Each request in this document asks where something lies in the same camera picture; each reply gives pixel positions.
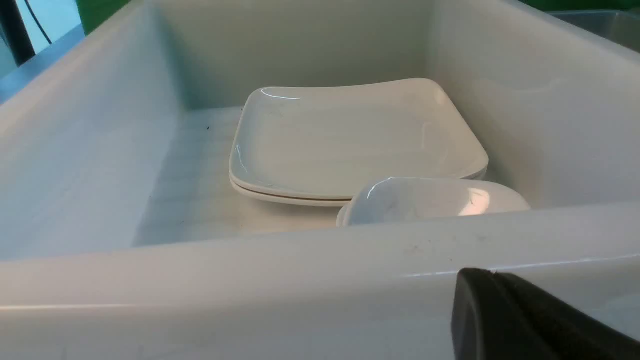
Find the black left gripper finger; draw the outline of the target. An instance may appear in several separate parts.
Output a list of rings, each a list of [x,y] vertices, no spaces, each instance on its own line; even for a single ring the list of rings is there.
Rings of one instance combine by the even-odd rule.
[[[463,268],[451,340],[457,360],[637,360],[638,340],[512,273]]]

